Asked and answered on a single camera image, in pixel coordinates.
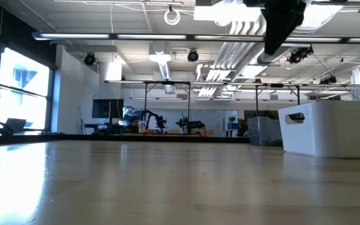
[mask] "table surface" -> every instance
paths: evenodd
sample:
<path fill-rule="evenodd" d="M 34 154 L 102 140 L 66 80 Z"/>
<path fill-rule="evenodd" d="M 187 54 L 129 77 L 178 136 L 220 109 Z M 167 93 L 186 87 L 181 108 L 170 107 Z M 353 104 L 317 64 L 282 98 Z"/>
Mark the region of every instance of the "table surface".
<path fill-rule="evenodd" d="M 0 146 L 0 225 L 360 224 L 360 160 L 249 144 Z"/>

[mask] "laptop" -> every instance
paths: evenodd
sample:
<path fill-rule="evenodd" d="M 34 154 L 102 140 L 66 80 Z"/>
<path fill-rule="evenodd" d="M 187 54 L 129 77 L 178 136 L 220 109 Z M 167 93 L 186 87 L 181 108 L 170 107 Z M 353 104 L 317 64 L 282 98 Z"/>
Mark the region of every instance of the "laptop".
<path fill-rule="evenodd" d="M 24 125 L 26 125 L 25 119 L 8 118 L 5 125 L 9 126 L 13 133 L 19 133 L 23 131 Z"/>

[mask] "gray bin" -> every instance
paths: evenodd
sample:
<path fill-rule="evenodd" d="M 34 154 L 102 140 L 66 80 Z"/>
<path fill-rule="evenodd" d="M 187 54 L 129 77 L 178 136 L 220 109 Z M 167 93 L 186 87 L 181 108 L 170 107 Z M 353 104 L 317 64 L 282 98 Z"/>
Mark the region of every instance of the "gray bin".
<path fill-rule="evenodd" d="M 248 119 L 248 136 L 251 144 L 283 146 L 280 122 L 265 116 Z"/>

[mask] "black metal frame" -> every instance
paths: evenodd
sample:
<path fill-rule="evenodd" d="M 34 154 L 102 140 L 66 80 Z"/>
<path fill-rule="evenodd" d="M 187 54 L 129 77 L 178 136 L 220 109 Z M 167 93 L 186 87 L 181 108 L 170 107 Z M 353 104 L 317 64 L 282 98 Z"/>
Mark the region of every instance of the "black metal frame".
<path fill-rule="evenodd" d="M 144 97 L 144 121 L 146 121 L 147 117 L 147 94 L 148 94 L 148 84 L 162 84 L 162 85 L 175 85 L 175 84 L 185 84 L 188 85 L 188 109 L 187 115 L 188 119 L 190 120 L 190 107 L 191 107 L 191 83 L 190 82 L 183 82 L 183 81 L 145 81 L 145 97 Z M 187 126 L 187 133 L 191 133 L 191 129 Z"/>

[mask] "window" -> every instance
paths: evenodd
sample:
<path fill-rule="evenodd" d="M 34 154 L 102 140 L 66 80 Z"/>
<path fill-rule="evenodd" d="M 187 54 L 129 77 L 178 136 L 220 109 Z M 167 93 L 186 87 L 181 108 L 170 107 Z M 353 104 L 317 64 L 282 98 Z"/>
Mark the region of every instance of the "window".
<path fill-rule="evenodd" d="M 9 48 L 2 53 L 0 84 L 47 96 L 48 81 L 48 67 Z"/>
<path fill-rule="evenodd" d="M 48 67 L 8 48 L 1 55 L 0 121 L 25 119 L 24 128 L 44 129 L 49 86 Z"/>

